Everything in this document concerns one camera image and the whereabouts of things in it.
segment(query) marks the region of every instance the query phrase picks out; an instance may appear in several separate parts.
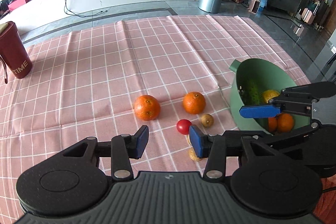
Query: yellow lemon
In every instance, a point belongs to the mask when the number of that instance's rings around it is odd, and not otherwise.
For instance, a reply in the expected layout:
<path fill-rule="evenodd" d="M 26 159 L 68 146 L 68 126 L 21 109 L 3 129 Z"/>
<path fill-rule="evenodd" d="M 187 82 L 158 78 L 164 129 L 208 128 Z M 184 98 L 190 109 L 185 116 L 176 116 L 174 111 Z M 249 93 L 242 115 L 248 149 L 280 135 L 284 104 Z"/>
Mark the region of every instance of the yellow lemon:
<path fill-rule="evenodd" d="M 262 94 L 262 98 L 266 104 L 268 104 L 268 101 L 274 97 L 279 96 L 280 93 L 277 92 L 276 90 L 266 90 Z"/>

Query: blue gripper pad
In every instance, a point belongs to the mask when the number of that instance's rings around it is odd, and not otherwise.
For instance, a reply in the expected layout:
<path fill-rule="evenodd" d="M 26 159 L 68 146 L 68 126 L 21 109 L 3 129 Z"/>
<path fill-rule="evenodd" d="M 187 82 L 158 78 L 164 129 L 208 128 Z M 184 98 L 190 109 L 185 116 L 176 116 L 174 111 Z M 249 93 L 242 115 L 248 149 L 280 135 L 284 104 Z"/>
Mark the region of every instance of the blue gripper pad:
<path fill-rule="evenodd" d="M 136 133 L 135 136 L 137 136 L 137 142 L 136 142 L 136 151 L 135 159 L 139 159 L 142 157 L 143 152 L 145 151 L 145 148 L 148 143 L 149 139 L 149 129 L 147 126 L 142 126 Z"/>
<path fill-rule="evenodd" d="M 189 138 L 196 156 L 207 158 L 209 156 L 209 148 L 206 146 L 207 136 L 194 124 L 189 127 Z"/>
<path fill-rule="evenodd" d="M 270 118 L 275 117 L 281 113 L 279 107 L 274 105 L 262 105 L 262 106 L 243 106 L 239 110 L 240 115 L 243 118 Z"/>

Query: pink checkered tablecloth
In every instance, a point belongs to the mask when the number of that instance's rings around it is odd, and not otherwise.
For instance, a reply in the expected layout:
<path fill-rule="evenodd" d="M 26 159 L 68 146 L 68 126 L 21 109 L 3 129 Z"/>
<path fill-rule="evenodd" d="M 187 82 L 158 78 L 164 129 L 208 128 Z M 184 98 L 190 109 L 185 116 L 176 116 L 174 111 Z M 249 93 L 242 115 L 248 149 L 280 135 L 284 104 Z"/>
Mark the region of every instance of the pink checkered tablecloth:
<path fill-rule="evenodd" d="M 150 136 L 145 153 L 131 160 L 135 175 L 139 170 L 202 172 L 206 160 L 189 158 L 186 136 L 175 127 L 183 118 L 201 127 L 198 116 L 183 110 L 182 98 L 190 91 L 205 95 L 204 113 L 215 118 L 205 132 L 237 129 L 229 109 L 234 59 L 266 59 L 298 85 L 309 83 L 266 32 L 240 17 L 120 21 L 53 38 L 27 51 L 32 72 L 21 80 L 10 73 L 8 84 L 0 85 L 1 224 L 22 215 L 15 190 L 20 174 L 88 136 L 109 141 L 146 124 Z M 161 103 L 158 119 L 136 119 L 132 102 L 143 94 Z M 227 161 L 230 175 L 237 160 Z M 110 159 L 103 158 L 100 168 L 110 175 Z"/>

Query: gray floor tile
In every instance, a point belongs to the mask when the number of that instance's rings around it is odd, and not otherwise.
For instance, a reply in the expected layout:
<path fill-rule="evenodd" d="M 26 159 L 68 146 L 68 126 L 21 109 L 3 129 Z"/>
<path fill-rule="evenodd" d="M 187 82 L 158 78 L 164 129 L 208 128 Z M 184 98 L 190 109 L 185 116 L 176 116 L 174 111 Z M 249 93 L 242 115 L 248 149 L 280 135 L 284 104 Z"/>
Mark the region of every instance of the gray floor tile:
<path fill-rule="evenodd" d="M 309 25 L 302 23 L 302 29 L 297 32 L 297 25 L 291 20 L 272 17 L 269 19 L 296 41 L 296 46 L 301 47 L 312 60 L 316 59 L 327 43 L 326 40 L 320 39 L 321 35 Z"/>
<path fill-rule="evenodd" d="M 92 20 L 93 19 L 93 17 L 90 17 L 90 15 L 92 15 L 92 11 L 82 13 L 82 14 L 79 14 L 79 15 L 82 15 L 82 16 L 85 15 L 85 16 L 89 16 L 89 17 L 69 16 L 69 17 L 51 22 L 49 24 L 43 25 L 39 28 L 36 28 L 34 30 L 31 30 L 31 31 L 25 33 L 24 34 L 25 40 L 32 39 L 32 38 L 37 37 L 37 36 L 42 35 L 42 34 L 47 34 L 47 33 L 50 33 L 50 32 L 59 31 L 60 29 L 76 26 L 76 25 L 80 24 L 80 22 L 82 22 L 82 21 L 87 21 L 87 20 Z"/>
<path fill-rule="evenodd" d="M 101 8 L 93 11 L 93 14 L 96 14 L 100 11 L 107 11 L 103 14 L 106 15 L 114 15 L 119 13 L 127 13 L 132 11 L 140 11 L 140 10 L 148 10 L 148 9 L 163 9 L 169 8 L 168 4 L 165 1 L 151 1 L 151 2 L 142 2 L 142 3 L 133 3 L 126 5 L 119 5 L 107 8 Z"/>
<path fill-rule="evenodd" d="M 173 8 L 173 10 L 179 16 L 214 15 L 214 14 L 210 14 L 208 12 L 202 11 L 198 7 Z"/>
<path fill-rule="evenodd" d="M 315 81 L 320 70 L 308 54 L 291 39 L 275 39 L 275 41 L 288 53 L 288 55 L 300 66 L 310 81 Z"/>
<path fill-rule="evenodd" d="M 24 42 L 27 40 L 27 33 L 20 35 L 21 41 Z"/>
<path fill-rule="evenodd" d="M 92 28 L 92 27 L 93 27 L 93 23 L 92 22 L 87 22 L 87 23 L 83 23 L 83 24 L 80 24 L 80 25 L 70 27 L 69 29 L 71 31 L 80 31 L 80 30 L 85 30 L 85 29 Z"/>
<path fill-rule="evenodd" d="M 145 13 L 136 13 L 123 16 L 109 17 L 105 19 L 95 20 L 92 22 L 93 27 L 98 27 L 104 24 L 110 24 L 113 22 L 118 22 L 120 20 L 132 20 L 132 19 L 141 19 L 141 18 L 150 18 L 150 17 L 166 17 L 170 16 L 168 11 L 154 11 L 154 12 L 145 12 Z"/>
<path fill-rule="evenodd" d="M 292 17 L 287 14 L 287 13 L 284 13 L 283 11 L 281 10 L 264 10 L 263 11 L 263 14 L 264 15 L 270 15 L 270 16 L 275 16 L 275 17 L 282 17 L 282 18 L 286 18 L 286 19 L 292 19 Z"/>
<path fill-rule="evenodd" d="M 286 34 L 279 26 L 272 22 L 268 17 L 261 16 L 260 18 L 255 18 L 255 23 L 257 23 L 265 32 L 267 32 L 273 39 L 290 39 L 291 37 Z"/>
<path fill-rule="evenodd" d="M 198 1 L 192 0 L 169 0 L 166 3 L 172 8 L 198 7 Z"/>
<path fill-rule="evenodd" d="M 90 28 L 90 27 L 84 26 L 84 24 L 83 24 L 82 28 L 79 28 L 78 30 L 87 29 L 87 28 Z M 61 35 L 68 34 L 68 33 L 72 32 L 72 31 L 77 31 L 77 30 L 74 30 L 72 27 L 70 27 L 70 28 L 62 29 L 62 30 L 57 31 L 57 32 L 46 34 L 46 35 L 44 35 L 42 37 L 33 39 L 33 40 L 29 41 L 29 42 L 24 42 L 24 47 L 28 48 L 31 45 L 38 44 L 40 42 L 52 39 L 54 37 L 60 37 Z"/>

